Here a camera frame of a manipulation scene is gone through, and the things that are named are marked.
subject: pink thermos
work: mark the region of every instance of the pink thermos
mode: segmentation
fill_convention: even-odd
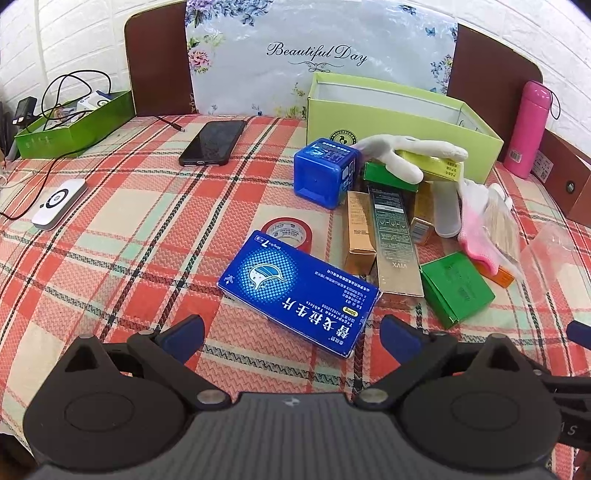
[[[525,84],[513,136],[504,161],[505,168],[513,175],[526,179],[530,174],[551,105],[550,90],[538,82],[529,81]]]

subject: cardboard box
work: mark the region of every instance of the cardboard box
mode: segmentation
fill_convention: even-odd
[[[465,176],[484,183],[503,145],[465,102],[418,88],[336,73],[314,74],[308,95],[308,143],[347,144],[376,134],[445,140],[468,151]]]
[[[369,194],[376,246],[371,275],[384,300],[400,307],[412,306],[423,298],[423,285],[402,194],[373,185]]]
[[[407,190],[408,192],[416,192],[418,190],[418,185],[413,185],[404,180],[400,180],[397,176],[392,175],[386,170],[386,165],[376,161],[368,161],[365,164],[363,179],[387,185],[388,187],[393,187],[395,189]]]
[[[481,311],[495,294],[470,259],[456,252],[421,265],[425,298],[445,329]]]
[[[379,290],[255,230],[217,286],[323,349],[347,358]]]
[[[546,130],[532,173],[567,219],[591,227],[591,157]]]
[[[428,157],[426,155],[419,155],[404,150],[396,152],[407,162],[416,165],[424,173],[423,180],[432,181],[458,181],[460,179],[461,171],[460,164],[455,160],[449,158]]]
[[[22,158],[55,158],[69,152],[78,157],[85,147],[98,142],[135,116],[134,100],[131,92],[113,92],[114,98],[102,107],[87,113],[67,127],[35,132],[46,119],[41,117],[29,125],[33,133],[22,130],[16,135],[18,151]]]
[[[414,196],[410,214],[410,236],[417,245],[425,245],[435,233],[433,225],[433,194],[431,185],[421,182]]]
[[[344,245],[347,253],[343,270],[352,275],[369,275],[375,261],[375,244],[368,193],[347,192]]]

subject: cotton glove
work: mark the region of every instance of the cotton glove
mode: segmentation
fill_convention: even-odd
[[[423,172],[416,165],[407,162],[395,150],[406,150],[430,157],[451,158],[463,162],[468,158],[468,152],[449,142],[440,140],[418,140],[401,135],[373,135],[360,140],[353,148],[359,150],[364,161],[376,158],[392,175],[412,185],[423,181]]]

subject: brown box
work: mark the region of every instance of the brown box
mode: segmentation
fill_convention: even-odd
[[[591,158],[549,130],[544,132],[532,173],[565,217],[591,226]]]
[[[347,192],[344,240],[345,266],[352,275],[369,275],[375,261],[369,193]]]
[[[431,185],[421,182],[414,196],[410,215],[410,236],[416,245],[425,245],[433,232],[433,194]]]

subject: lime green box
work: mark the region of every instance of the lime green box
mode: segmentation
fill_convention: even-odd
[[[55,158],[74,151],[76,153],[70,154],[70,157],[82,155],[85,147],[90,147],[135,116],[134,100],[130,91],[115,92],[113,95],[114,98],[109,103],[86,114],[68,127],[35,132],[45,123],[44,117],[29,125],[28,128],[33,133],[22,130],[15,137],[21,157]]]
[[[468,151],[465,176],[484,183],[503,141],[465,102],[418,88],[337,73],[315,73],[307,142],[354,143],[376,134],[445,140]]]

